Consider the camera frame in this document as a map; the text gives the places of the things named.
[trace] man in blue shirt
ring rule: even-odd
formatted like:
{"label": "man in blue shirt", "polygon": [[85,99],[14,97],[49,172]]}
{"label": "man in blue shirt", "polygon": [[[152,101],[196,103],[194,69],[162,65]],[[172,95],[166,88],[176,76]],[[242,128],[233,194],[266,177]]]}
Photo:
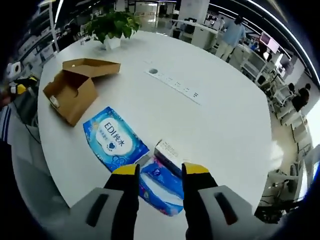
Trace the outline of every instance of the man in blue shirt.
{"label": "man in blue shirt", "polygon": [[239,40],[246,37],[245,27],[241,24],[243,18],[238,16],[234,21],[229,21],[224,25],[226,32],[219,43],[219,47],[215,53],[218,58],[226,61],[233,49],[237,46]]}

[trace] open cardboard box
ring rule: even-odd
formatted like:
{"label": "open cardboard box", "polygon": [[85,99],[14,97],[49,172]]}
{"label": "open cardboard box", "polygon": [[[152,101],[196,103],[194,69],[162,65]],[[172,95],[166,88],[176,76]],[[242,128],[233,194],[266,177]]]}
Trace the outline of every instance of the open cardboard box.
{"label": "open cardboard box", "polygon": [[48,99],[51,96],[57,99],[59,107],[52,106],[74,127],[98,96],[92,78],[116,74],[119,70],[120,63],[110,61],[89,58],[65,61],[43,92]]}

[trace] white flower pot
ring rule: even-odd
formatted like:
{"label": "white flower pot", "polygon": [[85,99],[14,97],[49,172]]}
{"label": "white flower pot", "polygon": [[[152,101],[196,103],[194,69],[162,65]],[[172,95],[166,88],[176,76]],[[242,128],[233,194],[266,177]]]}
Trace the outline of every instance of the white flower pot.
{"label": "white flower pot", "polygon": [[109,38],[108,35],[105,36],[104,45],[107,50],[112,50],[120,47],[121,39],[117,37]]}

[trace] green leaves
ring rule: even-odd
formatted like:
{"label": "green leaves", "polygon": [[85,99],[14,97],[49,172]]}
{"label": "green leaves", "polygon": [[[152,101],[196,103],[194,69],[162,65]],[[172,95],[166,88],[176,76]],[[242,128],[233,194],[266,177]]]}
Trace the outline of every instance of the green leaves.
{"label": "green leaves", "polygon": [[88,35],[95,34],[100,42],[104,42],[106,35],[110,39],[130,38],[132,33],[140,27],[139,19],[130,12],[112,11],[103,16],[98,16],[87,24],[85,32]]}

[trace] blue wipes package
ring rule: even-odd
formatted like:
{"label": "blue wipes package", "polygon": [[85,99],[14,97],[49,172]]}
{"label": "blue wipes package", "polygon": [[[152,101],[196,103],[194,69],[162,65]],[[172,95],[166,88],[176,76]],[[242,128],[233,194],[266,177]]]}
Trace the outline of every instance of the blue wipes package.
{"label": "blue wipes package", "polygon": [[113,172],[149,152],[128,124],[107,107],[83,124],[86,140],[97,158]]}
{"label": "blue wipes package", "polygon": [[139,195],[168,216],[177,215],[184,209],[182,180],[156,158],[151,158],[140,171]]}

